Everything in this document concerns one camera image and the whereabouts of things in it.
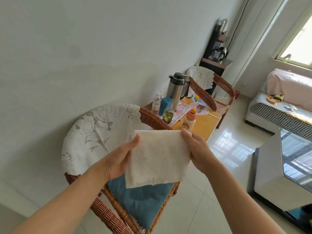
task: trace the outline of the plastic water bottle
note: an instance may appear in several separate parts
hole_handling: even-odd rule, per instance
[[[160,109],[160,103],[161,103],[161,91],[160,93],[156,94],[154,100],[153,100],[153,104],[152,104],[152,113],[155,115],[158,115],[159,113],[159,109]]]

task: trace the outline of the window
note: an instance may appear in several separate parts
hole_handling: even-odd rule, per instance
[[[303,13],[277,53],[273,56],[277,60],[312,69],[312,8]]]

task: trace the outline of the window frame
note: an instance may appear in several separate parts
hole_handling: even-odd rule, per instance
[[[272,56],[272,59],[279,60],[279,61],[284,60],[283,58],[281,58],[281,55],[284,53],[284,51],[287,49],[287,47],[291,44],[291,42],[295,39],[297,34],[301,31],[301,29],[307,23],[307,21],[311,18],[311,16],[312,16],[312,2],[303,11],[303,13],[300,16],[300,18],[298,19],[297,23],[291,29],[290,33],[284,39],[283,43],[275,51],[274,55]],[[310,65],[306,65],[306,64],[296,62],[296,61],[291,61],[291,60],[288,61],[287,63],[290,63],[290,64],[298,66],[298,67],[303,67],[303,68],[307,68],[307,69],[312,70],[312,63]]]

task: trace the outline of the yellow table top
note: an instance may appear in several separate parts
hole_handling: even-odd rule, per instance
[[[185,102],[187,104],[193,103],[193,101],[188,98],[185,98]],[[181,130],[181,125],[185,117],[186,117],[186,114],[182,117],[181,121],[176,122],[171,128],[174,130]],[[196,122],[194,124],[192,132],[197,133],[198,135],[204,137],[206,141],[208,141],[209,137],[213,133],[220,119],[221,119],[221,115],[212,110],[209,110],[208,115],[197,115]]]

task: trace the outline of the plastic bottle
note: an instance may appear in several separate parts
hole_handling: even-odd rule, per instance
[[[182,122],[181,129],[185,128],[188,131],[192,131],[193,126],[196,122],[196,116],[196,109],[192,108],[191,110],[189,110]]]
[[[160,109],[160,103],[161,103],[161,91],[160,93],[156,94],[154,100],[153,100],[153,104],[152,104],[152,113],[155,115],[158,115],[159,113],[159,109]]]

